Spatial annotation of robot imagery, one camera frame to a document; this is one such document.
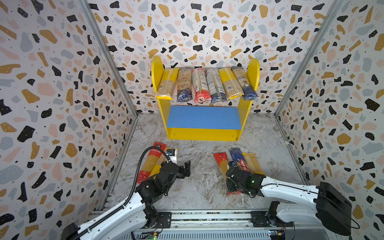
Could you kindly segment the dark blue spaghetti bag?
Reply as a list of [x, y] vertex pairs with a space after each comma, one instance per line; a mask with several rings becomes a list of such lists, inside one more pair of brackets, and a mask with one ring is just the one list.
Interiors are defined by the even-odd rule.
[[192, 69], [180, 69], [177, 83], [177, 103], [190, 101], [192, 99]]

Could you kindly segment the red ends clear spaghetti bag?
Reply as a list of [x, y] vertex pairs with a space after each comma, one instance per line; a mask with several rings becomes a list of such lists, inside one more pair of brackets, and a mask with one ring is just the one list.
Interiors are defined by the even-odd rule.
[[195, 103], [211, 101], [211, 95], [204, 68], [192, 69], [192, 81], [195, 88]]

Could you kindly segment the yellow navy spaghetti bag figure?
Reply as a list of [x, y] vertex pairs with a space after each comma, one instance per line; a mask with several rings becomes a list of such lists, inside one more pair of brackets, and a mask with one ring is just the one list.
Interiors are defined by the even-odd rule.
[[231, 70], [243, 90], [242, 98], [245, 101], [253, 101], [258, 98], [256, 91], [249, 82], [246, 71], [238, 66], [232, 66]]

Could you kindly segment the white label spaghetti bag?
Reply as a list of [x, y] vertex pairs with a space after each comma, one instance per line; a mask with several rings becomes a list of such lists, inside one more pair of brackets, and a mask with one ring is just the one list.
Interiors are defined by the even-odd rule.
[[211, 103], [226, 102], [228, 99], [221, 81], [219, 70], [210, 68], [206, 69], [205, 72], [211, 96]]

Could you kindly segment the yellow top spaghetti bag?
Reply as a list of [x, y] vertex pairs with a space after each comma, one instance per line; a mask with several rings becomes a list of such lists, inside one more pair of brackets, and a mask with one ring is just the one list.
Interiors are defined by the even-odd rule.
[[244, 95], [242, 87], [230, 68], [219, 69], [219, 75], [228, 100]]
[[179, 68], [165, 69], [163, 72], [162, 80], [156, 98], [160, 100], [172, 100], [175, 90], [176, 82], [178, 79]]

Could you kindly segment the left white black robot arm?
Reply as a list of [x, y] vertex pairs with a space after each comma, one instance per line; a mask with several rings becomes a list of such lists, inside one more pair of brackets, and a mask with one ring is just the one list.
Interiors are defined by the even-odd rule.
[[143, 227], [156, 224], [159, 212], [154, 203], [167, 196], [177, 179], [191, 175], [191, 162], [178, 166], [173, 162], [164, 162], [160, 172], [142, 182], [131, 197], [106, 211], [95, 219], [80, 226], [72, 223], [62, 232], [62, 240], [113, 240]]

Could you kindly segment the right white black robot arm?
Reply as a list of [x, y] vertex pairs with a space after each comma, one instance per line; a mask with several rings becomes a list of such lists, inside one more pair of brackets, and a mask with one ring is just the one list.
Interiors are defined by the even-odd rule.
[[230, 193], [241, 192], [250, 198], [272, 198], [263, 217], [268, 224], [284, 227], [293, 223], [322, 224], [329, 231], [349, 236], [352, 231], [352, 204], [331, 184], [297, 185], [251, 174], [231, 166], [227, 172]]

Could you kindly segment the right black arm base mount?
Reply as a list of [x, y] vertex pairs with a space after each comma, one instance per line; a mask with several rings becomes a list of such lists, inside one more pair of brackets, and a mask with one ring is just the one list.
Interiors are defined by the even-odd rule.
[[293, 222], [283, 222], [271, 211], [251, 211], [251, 223], [254, 228], [261, 227], [293, 227]]

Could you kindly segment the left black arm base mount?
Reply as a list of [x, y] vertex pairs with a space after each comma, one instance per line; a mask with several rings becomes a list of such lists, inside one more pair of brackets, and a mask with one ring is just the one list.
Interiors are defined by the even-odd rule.
[[169, 229], [171, 227], [172, 212], [158, 212], [146, 214], [145, 228], [158, 227], [160, 229]]

